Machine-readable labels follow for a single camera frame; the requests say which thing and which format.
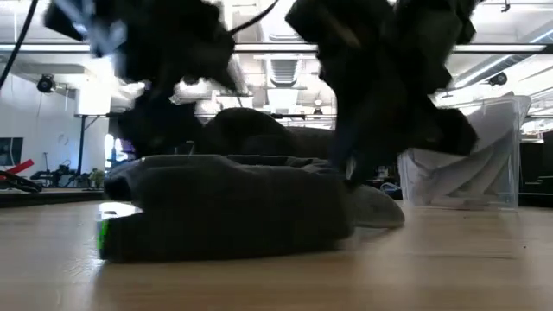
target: white box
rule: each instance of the white box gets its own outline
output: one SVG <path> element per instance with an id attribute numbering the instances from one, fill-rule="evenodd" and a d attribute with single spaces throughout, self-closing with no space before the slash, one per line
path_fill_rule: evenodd
<path id="1" fill-rule="evenodd" d="M 517 207 L 520 127 L 526 96 L 490 98 L 459 108 L 479 141 L 470 156 L 409 149 L 398 157 L 404 203 L 412 206 Z"/>

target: desk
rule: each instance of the desk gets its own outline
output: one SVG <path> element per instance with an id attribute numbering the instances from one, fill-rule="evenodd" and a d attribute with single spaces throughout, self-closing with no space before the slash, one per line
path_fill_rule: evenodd
<path id="1" fill-rule="evenodd" d="M 547 210 L 407 208 L 356 251 L 115 265 L 96 259 L 97 206 L 0 210 L 2 310 L 553 310 Z"/>

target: ceiling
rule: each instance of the ceiling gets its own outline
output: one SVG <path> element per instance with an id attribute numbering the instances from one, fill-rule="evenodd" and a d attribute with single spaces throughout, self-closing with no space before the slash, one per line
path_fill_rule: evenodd
<path id="1" fill-rule="evenodd" d="M 223 0 L 224 17 L 232 26 L 254 17 L 272 2 L 271 0 Z M 38 13 L 45 10 L 48 0 L 39 4 Z M 238 34 L 237 42 L 278 42 L 279 40 L 300 40 L 283 20 L 285 12 L 293 0 L 281 0 L 277 7 L 259 24 Z M 0 1 L 0 42 L 12 43 L 18 35 L 26 15 L 29 0 Z M 505 13 L 502 1 L 487 1 L 479 5 L 472 17 L 477 35 L 474 42 L 478 43 L 529 43 L 540 35 L 553 29 L 553 0 L 511 0 L 511 9 Z M 41 25 L 41 14 L 33 20 L 26 43 L 76 43 L 62 35 L 45 29 Z M 489 97 L 494 94 L 520 91 L 521 80 L 532 85 L 531 95 L 553 85 L 546 79 L 553 67 L 553 57 L 549 55 L 532 56 L 518 62 L 505 63 L 503 55 L 485 54 L 454 54 L 447 67 L 454 75 L 455 82 L 467 82 L 462 89 L 452 91 L 446 98 L 443 94 L 436 96 L 439 104 L 460 103 L 477 98 Z M 240 54 L 237 59 L 244 75 L 245 82 L 253 98 L 251 104 L 256 108 L 277 106 L 288 111 L 304 110 L 308 113 L 313 109 L 315 101 L 324 107 L 335 104 L 332 90 L 317 78 L 319 64 L 313 55 L 283 55 L 283 54 Z M 29 79 L 38 79 L 42 73 L 52 73 L 56 81 L 72 88 L 80 88 L 97 71 L 98 62 L 91 61 L 86 54 L 25 54 L 18 56 L 16 73 Z M 481 85 L 481 77 L 486 77 L 492 69 L 499 67 L 509 76 L 509 83 L 501 87 Z M 540 84 L 532 81 L 541 79 Z M 275 80 L 285 82 L 292 87 L 275 88 Z M 546 92 L 539 99 L 549 103 Z"/>

